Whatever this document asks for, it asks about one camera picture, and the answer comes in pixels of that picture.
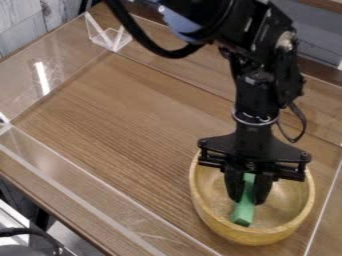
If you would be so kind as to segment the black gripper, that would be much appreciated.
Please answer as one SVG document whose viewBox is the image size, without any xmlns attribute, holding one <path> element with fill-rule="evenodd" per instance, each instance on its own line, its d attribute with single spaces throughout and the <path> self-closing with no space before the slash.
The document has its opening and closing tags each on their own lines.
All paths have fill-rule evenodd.
<svg viewBox="0 0 342 256">
<path fill-rule="evenodd" d="M 235 202 L 242 199 L 246 173 L 256 175 L 256 205 L 266 202 L 274 180 L 304 181 L 311 156 L 274 136 L 275 123 L 276 119 L 262 123 L 238 121 L 232 133 L 198 141 L 199 164 L 224 173 L 227 194 Z"/>
</svg>

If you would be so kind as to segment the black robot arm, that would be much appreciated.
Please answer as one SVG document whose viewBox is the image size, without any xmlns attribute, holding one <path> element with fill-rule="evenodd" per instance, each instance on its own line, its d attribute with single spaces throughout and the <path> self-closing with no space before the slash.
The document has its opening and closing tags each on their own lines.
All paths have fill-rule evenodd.
<svg viewBox="0 0 342 256">
<path fill-rule="evenodd" d="M 198 141 L 199 164 L 224 174 L 234 201 L 242 200 L 243 175 L 255 176 L 252 202 L 266 202 L 272 183 L 302 182 L 311 156 L 294 138 L 272 134 L 280 110 L 299 113 L 303 94 L 296 30 L 271 0 L 156 0 L 172 32 L 194 44 L 215 43 L 228 59 L 235 82 L 235 131 Z"/>
</svg>

